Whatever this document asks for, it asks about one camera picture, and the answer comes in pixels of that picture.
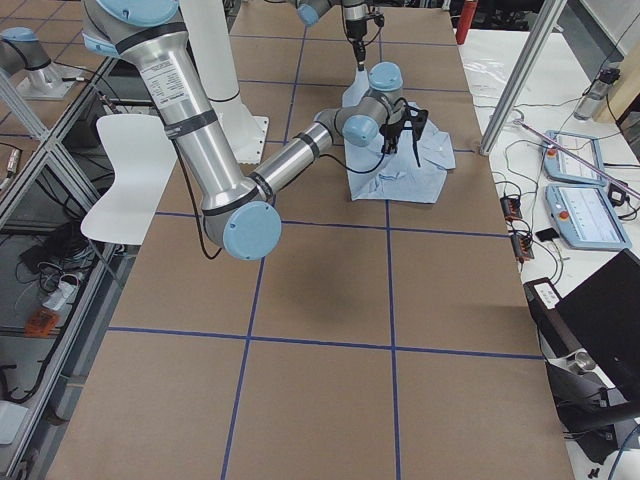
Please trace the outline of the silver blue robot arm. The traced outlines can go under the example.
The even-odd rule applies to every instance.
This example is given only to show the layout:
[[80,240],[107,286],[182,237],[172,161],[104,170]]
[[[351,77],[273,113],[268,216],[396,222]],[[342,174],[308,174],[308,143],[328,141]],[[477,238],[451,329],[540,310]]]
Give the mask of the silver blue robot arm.
[[425,109],[404,98],[393,62],[375,65],[358,104],[319,112],[309,127],[250,174],[244,174],[187,53],[188,29],[176,1],[86,1],[86,46],[105,44],[134,65],[164,124],[203,193],[201,226],[231,256],[257,260],[277,245],[281,218],[269,201],[338,138],[358,147],[383,138],[397,150],[403,131],[420,139]]
[[384,27],[382,11],[372,1],[365,0],[302,0],[291,1],[299,19],[306,27],[316,25],[332,8],[339,6],[342,27],[346,40],[351,45],[358,72],[365,70],[366,49],[371,41],[365,39],[368,24],[372,21],[378,28],[377,36]]

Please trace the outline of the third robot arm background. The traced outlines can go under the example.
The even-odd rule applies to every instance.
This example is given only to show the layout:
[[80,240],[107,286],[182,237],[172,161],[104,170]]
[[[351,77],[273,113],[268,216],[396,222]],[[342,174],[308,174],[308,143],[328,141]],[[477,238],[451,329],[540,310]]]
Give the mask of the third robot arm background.
[[84,75],[78,67],[55,63],[27,27],[11,27],[1,32],[1,72],[9,78],[23,72],[17,86],[27,100],[61,100]]

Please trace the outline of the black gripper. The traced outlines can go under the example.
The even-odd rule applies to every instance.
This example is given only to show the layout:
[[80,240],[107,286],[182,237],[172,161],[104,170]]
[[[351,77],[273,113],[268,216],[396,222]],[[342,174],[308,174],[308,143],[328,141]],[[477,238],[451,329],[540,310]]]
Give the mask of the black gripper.
[[343,4],[343,24],[346,38],[353,45],[358,72],[365,70],[368,22],[373,21],[378,28],[384,26],[384,14],[372,4]]
[[381,152],[385,155],[395,154],[399,148],[401,134],[409,131],[416,165],[421,168],[418,143],[426,126],[429,111],[411,106],[406,99],[398,99],[393,105],[392,113],[396,120],[386,121],[379,130],[384,139]]

